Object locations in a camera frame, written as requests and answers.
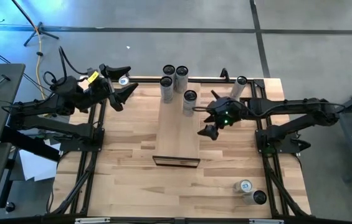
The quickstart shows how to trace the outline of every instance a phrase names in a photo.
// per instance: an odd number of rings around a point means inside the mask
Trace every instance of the gray concrete floor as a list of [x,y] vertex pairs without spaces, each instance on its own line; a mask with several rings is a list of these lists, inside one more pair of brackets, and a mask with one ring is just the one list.
[[[176,27],[253,29],[249,0],[83,0],[20,2],[34,21],[47,26]],[[352,0],[256,0],[263,29],[352,30]],[[0,0],[0,19],[27,25],[10,1]],[[130,65],[132,75],[160,75],[165,64],[186,65],[191,75],[216,77],[226,67],[233,77],[263,77],[255,34],[58,32],[44,36],[41,72],[61,76],[57,48],[62,46],[79,69]],[[26,64],[35,77],[37,39],[30,32],[0,31],[0,54]],[[270,76],[281,78],[288,99],[326,98],[335,103],[352,94],[352,35],[264,34]],[[23,80],[16,100],[40,93]],[[352,221],[352,172],[346,141],[337,124],[302,131],[312,147],[302,152],[303,175],[312,213],[321,218]],[[11,190],[16,211],[0,218],[43,214],[52,180],[20,182]]]

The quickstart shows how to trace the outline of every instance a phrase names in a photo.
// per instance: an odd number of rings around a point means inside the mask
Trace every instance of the wooden table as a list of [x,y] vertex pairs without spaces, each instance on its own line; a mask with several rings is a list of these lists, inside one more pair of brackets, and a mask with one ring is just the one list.
[[[264,81],[268,99],[284,99],[280,79]],[[82,87],[86,88],[87,84],[82,83]],[[231,87],[231,84],[201,84],[200,105],[214,99],[211,90],[224,96]],[[242,96],[251,96],[250,87],[245,88]],[[254,188],[267,192],[262,158],[254,141],[255,121],[241,121],[220,130],[217,141],[200,136],[201,163],[197,169],[161,167],[152,160],[158,135],[159,104],[159,84],[140,83],[122,112],[107,106],[105,140],[97,159],[88,215],[270,218],[269,201],[264,205],[246,206],[240,195],[232,191],[235,182],[249,179]],[[203,128],[207,114],[199,115]],[[86,123],[87,119],[87,114],[75,113],[70,123]],[[287,115],[272,116],[273,124],[288,120]],[[280,154],[279,159],[285,188],[310,213],[299,162],[290,154]],[[59,164],[52,209],[59,206],[74,186],[79,160],[80,153],[71,152]],[[281,211],[278,190],[274,193]]]

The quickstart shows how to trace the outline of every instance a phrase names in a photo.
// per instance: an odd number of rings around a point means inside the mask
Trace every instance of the cylindrical container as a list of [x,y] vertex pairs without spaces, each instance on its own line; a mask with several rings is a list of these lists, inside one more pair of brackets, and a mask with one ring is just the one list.
[[184,93],[188,85],[188,68],[178,66],[176,69],[176,90],[177,93]]
[[232,187],[235,193],[248,193],[252,191],[253,185],[249,180],[241,180]]
[[183,98],[183,114],[192,116],[194,114],[193,107],[196,105],[197,94],[194,90],[187,90]]
[[119,78],[119,84],[120,84],[120,86],[123,88],[123,87],[125,87],[125,86],[130,85],[130,80],[128,79],[128,77],[127,77],[126,75],[124,75],[124,76],[122,76],[122,77]]
[[230,97],[238,100],[247,83],[248,83],[248,79],[246,77],[239,76],[235,80],[234,86],[232,87],[232,90],[230,93]]
[[171,103],[171,100],[173,99],[173,80],[170,77],[165,76],[161,78],[159,84],[161,85],[163,103]]
[[263,205],[267,201],[267,196],[261,190],[253,190],[248,193],[243,193],[242,199],[246,205]]
[[172,65],[165,65],[163,67],[163,74],[169,76],[173,81],[173,88],[176,88],[176,69]]

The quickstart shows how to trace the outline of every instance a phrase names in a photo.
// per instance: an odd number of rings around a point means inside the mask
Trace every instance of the wooden board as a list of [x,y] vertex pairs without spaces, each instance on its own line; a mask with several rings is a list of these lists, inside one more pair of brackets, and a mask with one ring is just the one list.
[[[254,141],[256,123],[241,121],[220,130],[217,141],[199,136],[197,169],[155,166],[152,155],[159,136],[160,90],[157,83],[142,83],[122,112],[109,105],[105,113],[105,141],[98,156],[89,216],[113,217],[219,217],[268,218],[269,203],[244,205],[233,183],[249,179],[254,188],[267,192],[263,163]],[[201,104],[213,100],[215,90],[224,96],[230,84],[201,84]],[[267,97],[283,100],[281,81],[265,79]],[[250,97],[250,88],[242,93]],[[200,128],[206,115],[200,114]],[[70,122],[87,122],[88,115],[75,113]],[[274,124],[288,121],[287,115],[272,116]],[[310,213],[300,165],[291,155],[281,154],[283,181],[290,195]],[[54,182],[54,204],[58,207],[73,186],[79,152],[69,153],[59,164]],[[281,211],[278,191],[274,190]]]
[[[188,83],[188,90],[198,94],[198,103],[200,88],[199,83]],[[174,92],[171,103],[160,103],[158,124],[156,156],[199,157],[199,113],[183,115],[183,94]]]

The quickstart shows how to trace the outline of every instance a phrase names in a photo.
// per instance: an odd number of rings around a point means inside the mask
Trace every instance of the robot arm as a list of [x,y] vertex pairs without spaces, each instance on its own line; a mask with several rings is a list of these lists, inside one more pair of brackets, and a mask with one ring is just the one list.
[[39,128],[92,139],[95,128],[91,124],[65,124],[41,118],[38,115],[52,113],[67,116],[72,115],[76,108],[80,112],[88,113],[89,107],[107,98],[113,109],[122,111],[122,104],[133,93],[138,83],[116,89],[112,85],[112,80],[118,80],[130,69],[130,67],[111,68],[101,64],[100,70],[103,77],[100,77],[96,70],[89,69],[87,74],[91,79],[88,79],[90,84],[86,90],[78,85],[78,82],[86,78],[78,80],[75,77],[63,77],[51,85],[52,94],[47,99],[18,102],[10,106],[9,126],[16,130]]
[[306,114],[281,126],[271,125],[265,130],[267,141],[282,140],[286,135],[313,125],[331,126],[338,120],[338,113],[333,104],[322,99],[304,99],[293,101],[270,101],[263,98],[240,98],[236,101],[229,97],[220,97],[214,91],[212,94],[216,101],[209,103],[204,111],[210,116],[206,123],[214,122],[198,132],[199,135],[209,136],[216,140],[218,129],[232,126],[243,119],[264,119],[273,114]]

